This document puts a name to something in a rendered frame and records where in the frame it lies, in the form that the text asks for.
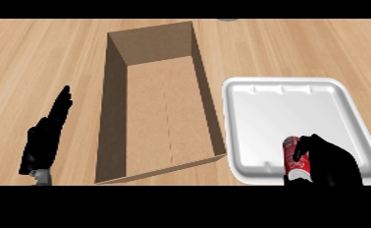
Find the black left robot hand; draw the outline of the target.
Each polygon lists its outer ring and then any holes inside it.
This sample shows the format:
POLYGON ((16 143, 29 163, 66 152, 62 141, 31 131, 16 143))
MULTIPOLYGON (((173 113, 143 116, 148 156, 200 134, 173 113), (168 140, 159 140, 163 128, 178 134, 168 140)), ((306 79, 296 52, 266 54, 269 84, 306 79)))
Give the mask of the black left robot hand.
POLYGON ((48 169, 53 165, 62 127, 70 106, 72 99, 66 85, 54 99, 47 116, 28 129, 28 141, 19 167, 20 175, 28 175, 39 169, 48 169))

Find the red soda can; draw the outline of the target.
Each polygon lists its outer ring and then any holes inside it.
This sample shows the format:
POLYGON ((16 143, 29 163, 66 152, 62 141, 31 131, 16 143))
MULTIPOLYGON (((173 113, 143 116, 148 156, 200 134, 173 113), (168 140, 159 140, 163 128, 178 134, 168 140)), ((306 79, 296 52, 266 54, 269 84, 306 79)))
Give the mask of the red soda can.
POLYGON ((304 154, 300 156, 299 160, 294 160, 294 151, 299 139, 299 137, 288 137, 282 141, 284 169, 290 181, 296 179, 312 180, 309 156, 304 154))

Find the brown cardboard box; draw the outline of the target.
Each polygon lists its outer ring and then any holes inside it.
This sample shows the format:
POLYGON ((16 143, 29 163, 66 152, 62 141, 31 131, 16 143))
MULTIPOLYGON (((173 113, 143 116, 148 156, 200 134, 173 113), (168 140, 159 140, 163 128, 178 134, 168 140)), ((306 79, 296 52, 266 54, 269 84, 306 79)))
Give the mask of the brown cardboard box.
POLYGON ((225 154, 193 24, 110 32, 95 182, 123 183, 225 154))

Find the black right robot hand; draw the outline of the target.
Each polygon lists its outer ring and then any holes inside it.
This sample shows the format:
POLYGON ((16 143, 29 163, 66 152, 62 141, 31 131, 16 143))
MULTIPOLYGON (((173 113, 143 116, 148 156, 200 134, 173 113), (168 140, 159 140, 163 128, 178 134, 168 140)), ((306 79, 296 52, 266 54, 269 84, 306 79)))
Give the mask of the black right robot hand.
POLYGON ((309 156, 312 180, 290 181, 284 174, 284 185, 294 187, 362 186, 360 172, 352 154, 316 134, 299 138, 294 160, 299 160, 304 154, 309 156))

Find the white foam tray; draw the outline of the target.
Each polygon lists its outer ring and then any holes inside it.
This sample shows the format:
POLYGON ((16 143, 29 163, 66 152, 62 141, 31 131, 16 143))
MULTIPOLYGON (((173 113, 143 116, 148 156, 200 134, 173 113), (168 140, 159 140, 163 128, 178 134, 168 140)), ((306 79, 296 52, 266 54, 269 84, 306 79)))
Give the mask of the white foam tray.
POLYGON ((279 185, 282 141, 319 135, 357 163, 371 186, 371 133, 349 91, 331 78, 229 78, 222 86, 231 173, 246 184, 279 185))

